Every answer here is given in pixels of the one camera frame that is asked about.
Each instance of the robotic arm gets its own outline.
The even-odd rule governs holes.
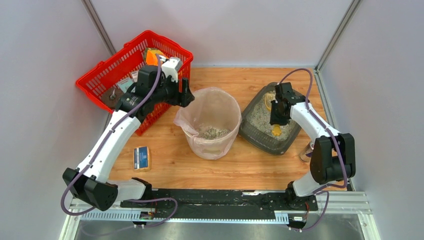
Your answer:
[[[290,82],[280,83],[275,86],[275,100],[271,102],[271,125],[286,125],[289,120],[297,122],[311,138],[313,151],[311,155],[309,172],[301,179],[288,184],[286,193],[287,201],[295,206],[305,202],[302,197],[316,193],[317,189],[328,184],[344,179],[339,156],[333,156],[333,150],[338,149],[346,171],[347,178],[355,175],[355,141],[350,133],[340,133],[331,127],[318,115],[306,97],[296,95]],[[334,135],[337,146],[332,141]]]
[[[62,175],[69,186],[80,171],[87,165],[90,166],[69,189],[75,198],[105,211],[116,201],[143,197],[147,182],[138,178],[129,181],[110,181],[109,174],[125,143],[147,115],[154,110],[156,104],[167,103],[187,107],[195,99],[189,88],[189,80],[185,77],[181,82],[178,80],[178,70],[182,65],[182,61],[176,57],[171,57],[164,62],[161,65],[158,83],[147,100],[145,97],[155,86],[158,67],[145,65],[138,71],[138,81],[119,98],[110,122],[94,148],[76,169],[67,168]],[[142,101],[145,102],[140,108],[124,118]]]

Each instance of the gray plastic tray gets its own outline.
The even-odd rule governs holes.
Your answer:
[[[263,133],[258,130],[246,119],[249,113],[253,111],[254,106],[262,100],[263,95],[267,92],[275,90],[275,85],[277,85],[276,82],[271,82],[267,86],[264,86],[249,103],[246,109],[244,109],[243,113],[241,114],[242,120],[240,128],[238,129],[238,133],[249,143],[253,144],[254,146],[269,154],[283,155],[287,151],[287,149],[289,149],[289,147],[292,145],[293,141],[301,131],[301,126],[299,126],[299,124],[296,123],[286,140],[279,141],[275,138],[268,136],[266,133]]]

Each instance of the plastic bucket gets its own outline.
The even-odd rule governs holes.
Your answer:
[[[174,123],[185,133],[191,150],[199,157],[216,160],[230,150],[239,132],[242,121],[240,106],[236,99],[217,87],[204,88],[193,93],[195,100],[176,113]],[[220,138],[199,137],[198,129],[211,126],[228,129],[230,132]]]

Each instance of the wooden surface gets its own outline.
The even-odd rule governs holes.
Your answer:
[[[192,92],[218,87],[231,94],[243,111],[253,97],[270,82],[278,82],[292,68],[193,68],[190,76]],[[287,78],[293,89],[306,94],[309,75],[305,71]],[[318,88],[312,86],[309,97],[315,110],[325,118]],[[288,151],[270,155],[237,136],[228,154],[218,160],[196,156],[179,126],[173,124],[179,108],[172,106],[143,136],[133,135],[110,172],[111,180],[137,177],[154,188],[284,190],[290,181],[302,177],[309,164],[299,160],[299,152],[309,137],[302,130]],[[133,170],[134,148],[148,146],[152,168],[146,172]]]

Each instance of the red basket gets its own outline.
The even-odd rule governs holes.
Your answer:
[[[131,77],[131,72],[138,71],[146,64],[143,60],[143,53],[146,48],[156,48],[161,50],[168,57],[180,58],[183,64],[178,72],[178,77],[190,79],[190,64],[193,61],[193,54],[180,47],[180,45],[174,41],[147,30],[132,41],[125,43],[123,49],[110,57],[107,61],[99,62],[92,70],[76,81],[76,86],[80,88],[93,103],[109,113],[112,113],[113,110],[102,102],[102,94],[111,87],[117,87],[117,82],[124,78]],[[143,134],[170,107],[171,105],[167,103],[156,104],[153,112],[146,117],[135,132],[139,136]]]

